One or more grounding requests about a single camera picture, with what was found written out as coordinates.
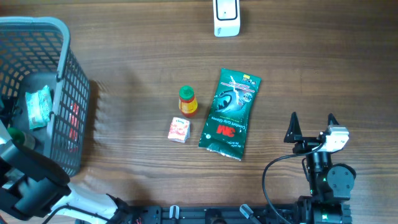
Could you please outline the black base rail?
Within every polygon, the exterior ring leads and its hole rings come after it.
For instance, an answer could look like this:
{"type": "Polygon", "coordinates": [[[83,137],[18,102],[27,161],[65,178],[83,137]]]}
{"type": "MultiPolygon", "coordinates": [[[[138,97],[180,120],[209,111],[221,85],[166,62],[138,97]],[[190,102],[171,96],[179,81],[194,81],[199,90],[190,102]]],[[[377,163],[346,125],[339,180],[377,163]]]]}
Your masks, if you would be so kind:
{"type": "Polygon", "coordinates": [[[212,223],[306,223],[293,205],[282,205],[273,211],[270,206],[250,206],[250,214],[237,207],[132,207],[132,214],[123,222],[127,224],[212,224],[212,223]]]}

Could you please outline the orange sauce bottle green cap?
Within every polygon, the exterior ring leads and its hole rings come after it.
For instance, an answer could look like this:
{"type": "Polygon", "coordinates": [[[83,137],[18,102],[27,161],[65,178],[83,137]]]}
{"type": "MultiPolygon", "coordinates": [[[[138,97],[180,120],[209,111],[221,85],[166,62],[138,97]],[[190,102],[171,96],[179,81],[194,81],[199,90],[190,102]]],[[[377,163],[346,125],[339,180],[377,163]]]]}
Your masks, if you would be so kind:
{"type": "Polygon", "coordinates": [[[192,117],[198,109],[198,102],[191,86],[182,86],[179,90],[178,107],[185,117],[192,117]]]}

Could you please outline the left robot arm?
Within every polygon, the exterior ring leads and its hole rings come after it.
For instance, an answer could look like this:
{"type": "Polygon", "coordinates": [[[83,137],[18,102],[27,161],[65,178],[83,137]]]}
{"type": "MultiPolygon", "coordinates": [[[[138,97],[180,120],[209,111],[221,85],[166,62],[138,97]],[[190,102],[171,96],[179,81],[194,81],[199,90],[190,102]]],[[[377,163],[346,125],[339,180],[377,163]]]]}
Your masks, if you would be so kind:
{"type": "Polygon", "coordinates": [[[1,210],[24,221],[64,215],[77,223],[131,223],[126,202],[70,183],[57,163],[11,137],[16,105],[16,97],[1,97],[1,210]]]}

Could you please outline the small red white carton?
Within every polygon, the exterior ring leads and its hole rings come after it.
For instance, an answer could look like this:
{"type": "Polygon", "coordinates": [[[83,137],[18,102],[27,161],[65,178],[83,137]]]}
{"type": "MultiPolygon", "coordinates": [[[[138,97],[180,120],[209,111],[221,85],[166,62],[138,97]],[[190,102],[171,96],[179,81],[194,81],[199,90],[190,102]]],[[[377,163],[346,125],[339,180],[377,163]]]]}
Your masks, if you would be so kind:
{"type": "Polygon", "coordinates": [[[182,142],[190,137],[189,120],[173,117],[167,138],[171,141],[182,142]]]}

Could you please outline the grey plastic mesh basket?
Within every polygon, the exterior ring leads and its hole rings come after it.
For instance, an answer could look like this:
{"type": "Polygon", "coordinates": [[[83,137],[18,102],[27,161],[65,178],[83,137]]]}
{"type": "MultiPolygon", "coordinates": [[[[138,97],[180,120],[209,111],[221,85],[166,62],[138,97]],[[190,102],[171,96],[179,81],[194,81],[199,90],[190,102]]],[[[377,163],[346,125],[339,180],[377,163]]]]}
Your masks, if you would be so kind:
{"type": "Polygon", "coordinates": [[[7,125],[35,137],[35,151],[73,177],[80,171],[90,82],[70,41],[60,19],[1,18],[1,98],[13,109],[7,125]],[[30,129],[25,95],[45,86],[52,97],[50,121],[30,129]]]}

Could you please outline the green lid glass jar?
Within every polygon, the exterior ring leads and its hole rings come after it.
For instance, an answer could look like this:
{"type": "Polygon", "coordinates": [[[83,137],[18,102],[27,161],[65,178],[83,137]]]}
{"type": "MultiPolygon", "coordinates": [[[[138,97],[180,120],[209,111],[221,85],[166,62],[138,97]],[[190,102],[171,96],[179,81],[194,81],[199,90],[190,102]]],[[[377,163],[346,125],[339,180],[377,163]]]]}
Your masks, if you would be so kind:
{"type": "Polygon", "coordinates": [[[15,140],[18,144],[23,145],[31,150],[35,149],[36,141],[33,135],[13,127],[8,128],[7,131],[10,134],[11,138],[15,140]]]}

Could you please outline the white barcode scanner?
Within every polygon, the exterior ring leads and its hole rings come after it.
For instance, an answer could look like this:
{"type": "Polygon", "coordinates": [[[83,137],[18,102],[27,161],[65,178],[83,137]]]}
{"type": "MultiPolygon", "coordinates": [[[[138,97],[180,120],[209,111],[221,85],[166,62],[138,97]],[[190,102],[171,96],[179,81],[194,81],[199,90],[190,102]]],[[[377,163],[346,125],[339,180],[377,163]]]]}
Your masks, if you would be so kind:
{"type": "Polygon", "coordinates": [[[213,0],[215,37],[234,37],[241,27],[240,0],[213,0]]]}

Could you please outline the pale green tissue packet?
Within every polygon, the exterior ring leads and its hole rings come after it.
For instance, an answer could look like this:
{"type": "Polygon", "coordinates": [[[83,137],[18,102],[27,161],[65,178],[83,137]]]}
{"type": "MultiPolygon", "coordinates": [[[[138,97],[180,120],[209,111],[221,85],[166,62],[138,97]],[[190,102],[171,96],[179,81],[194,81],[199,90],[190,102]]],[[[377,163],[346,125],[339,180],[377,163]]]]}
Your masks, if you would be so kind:
{"type": "Polygon", "coordinates": [[[25,102],[27,105],[29,129],[43,128],[50,121],[52,112],[52,98],[50,88],[45,85],[43,89],[35,93],[26,93],[25,102]]]}

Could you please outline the green 3M gloves packet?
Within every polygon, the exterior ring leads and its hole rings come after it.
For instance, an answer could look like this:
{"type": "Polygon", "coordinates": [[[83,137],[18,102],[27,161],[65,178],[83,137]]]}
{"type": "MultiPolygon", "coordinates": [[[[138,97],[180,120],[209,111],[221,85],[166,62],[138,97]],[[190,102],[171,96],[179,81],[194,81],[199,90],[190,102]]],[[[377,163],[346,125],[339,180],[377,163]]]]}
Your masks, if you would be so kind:
{"type": "Polygon", "coordinates": [[[239,161],[243,158],[251,109],[260,84],[260,77],[221,69],[199,148],[239,161]]]}

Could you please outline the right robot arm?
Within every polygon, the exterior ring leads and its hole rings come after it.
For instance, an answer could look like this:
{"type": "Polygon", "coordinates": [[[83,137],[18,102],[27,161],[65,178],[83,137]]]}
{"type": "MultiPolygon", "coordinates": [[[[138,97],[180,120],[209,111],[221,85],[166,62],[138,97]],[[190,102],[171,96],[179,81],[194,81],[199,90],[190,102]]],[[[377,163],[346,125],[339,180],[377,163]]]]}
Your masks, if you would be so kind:
{"type": "Polygon", "coordinates": [[[294,143],[293,155],[304,156],[302,166],[310,186],[310,195],[295,202],[294,223],[353,222],[346,201],[351,198],[356,171],[346,164],[333,164],[331,155],[341,151],[349,140],[349,131],[333,114],[328,115],[327,128],[317,137],[302,135],[299,119],[292,113],[285,143],[294,143]]]}

